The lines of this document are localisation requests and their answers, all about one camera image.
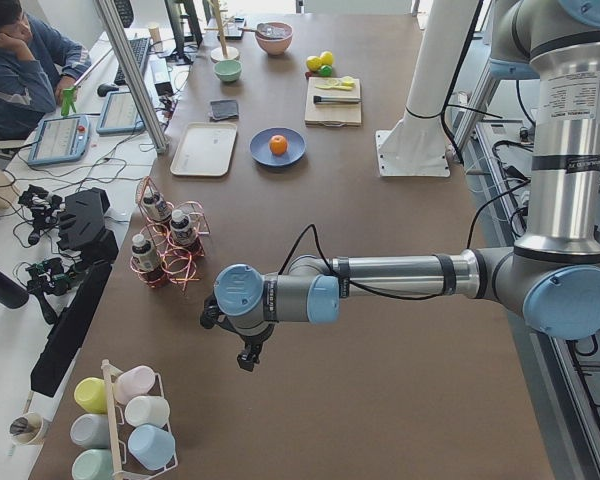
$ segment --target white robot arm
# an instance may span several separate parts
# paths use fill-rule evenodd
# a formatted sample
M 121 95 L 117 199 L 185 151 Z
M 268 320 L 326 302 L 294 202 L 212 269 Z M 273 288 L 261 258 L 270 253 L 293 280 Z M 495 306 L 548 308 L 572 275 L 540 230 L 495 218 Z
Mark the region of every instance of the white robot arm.
M 593 238 L 600 182 L 600 1 L 499 0 L 495 8 L 492 71 L 503 78 L 540 77 L 526 233 L 513 248 L 459 255 L 304 256 L 284 275 L 230 266 L 218 276 L 201 323 L 242 337 L 242 368 L 258 363 L 276 323 L 334 321 L 340 299 L 354 294 L 426 299 L 460 293 L 499 302 L 558 338 L 580 339 L 600 329 L 600 245 Z M 226 319 L 220 320 L 222 314 Z

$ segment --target yellow cup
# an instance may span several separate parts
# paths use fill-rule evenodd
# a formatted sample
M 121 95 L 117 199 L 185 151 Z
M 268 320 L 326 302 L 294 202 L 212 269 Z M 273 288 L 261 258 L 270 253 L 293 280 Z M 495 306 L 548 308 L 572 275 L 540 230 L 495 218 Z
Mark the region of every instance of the yellow cup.
M 87 413 L 107 413 L 104 380 L 89 377 L 82 380 L 73 392 L 73 398 Z

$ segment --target computer mouse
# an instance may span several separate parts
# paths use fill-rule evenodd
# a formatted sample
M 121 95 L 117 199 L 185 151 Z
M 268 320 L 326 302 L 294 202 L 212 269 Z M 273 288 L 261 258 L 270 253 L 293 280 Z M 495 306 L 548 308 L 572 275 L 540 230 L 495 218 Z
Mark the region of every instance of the computer mouse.
M 109 92 L 117 92 L 120 90 L 120 87 L 113 83 L 103 83 L 98 85 L 98 96 L 106 97 Z

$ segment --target blue joint cap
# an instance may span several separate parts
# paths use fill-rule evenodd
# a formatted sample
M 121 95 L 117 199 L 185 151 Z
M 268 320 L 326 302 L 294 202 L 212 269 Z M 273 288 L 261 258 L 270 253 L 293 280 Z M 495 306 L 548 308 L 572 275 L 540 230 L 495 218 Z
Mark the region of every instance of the blue joint cap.
M 253 310 L 262 300 L 264 278 L 249 265 L 236 264 L 225 268 L 213 286 L 220 309 L 230 317 Z
M 528 63 L 489 59 L 489 70 L 499 80 L 534 80 L 540 75 Z
M 318 275 L 307 294 L 307 318 L 313 324 L 331 323 L 340 313 L 340 289 L 336 277 Z
M 600 330 L 600 268 L 565 267 L 547 275 L 527 294 L 527 324 L 552 337 L 579 340 Z
M 600 0 L 558 0 L 558 3 L 577 22 L 600 28 Z

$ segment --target blue plate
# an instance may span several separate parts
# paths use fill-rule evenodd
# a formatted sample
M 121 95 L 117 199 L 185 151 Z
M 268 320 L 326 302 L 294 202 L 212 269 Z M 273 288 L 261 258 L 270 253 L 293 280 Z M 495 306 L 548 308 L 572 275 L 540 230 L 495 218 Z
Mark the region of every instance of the blue plate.
M 282 155 L 274 155 L 269 150 L 269 140 L 274 135 L 284 135 L 287 138 L 287 151 Z M 256 162 L 267 167 L 287 167 L 296 163 L 304 155 L 306 144 L 304 138 L 290 128 L 275 127 L 261 131 L 251 139 L 251 156 Z

